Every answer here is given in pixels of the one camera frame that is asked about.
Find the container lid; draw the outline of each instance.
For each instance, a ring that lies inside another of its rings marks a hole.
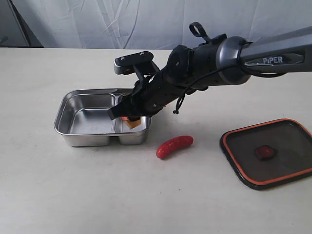
[[[229,131],[220,146],[241,181],[253,189],[312,175],[312,136],[292,119]]]

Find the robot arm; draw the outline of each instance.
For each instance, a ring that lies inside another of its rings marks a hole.
[[[176,99],[178,114],[185,95],[209,86],[243,84],[251,75],[271,78],[312,71],[312,27],[257,42],[225,34],[211,39],[197,22],[190,24],[190,30],[205,42],[193,49],[178,45],[161,70],[147,51],[115,59],[117,74],[136,73],[138,81],[109,110],[110,119],[151,117]]]

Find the red toy sausage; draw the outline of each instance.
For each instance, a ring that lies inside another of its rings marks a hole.
[[[167,155],[181,148],[188,147],[193,144],[193,137],[178,136],[163,143],[157,150],[156,155],[160,159],[164,159]]]

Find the stainless steel container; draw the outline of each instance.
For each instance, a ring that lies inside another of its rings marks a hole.
[[[108,109],[118,103],[131,89],[89,89],[68,93],[58,110],[55,130],[74,147],[108,145],[111,137],[118,137],[123,145],[142,144],[151,124],[149,117],[133,128],[116,118],[110,120]]]

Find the white backdrop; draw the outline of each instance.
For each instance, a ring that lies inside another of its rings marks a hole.
[[[312,0],[13,0],[44,47],[172,49],[211,37],[250,40],[312,25]]]

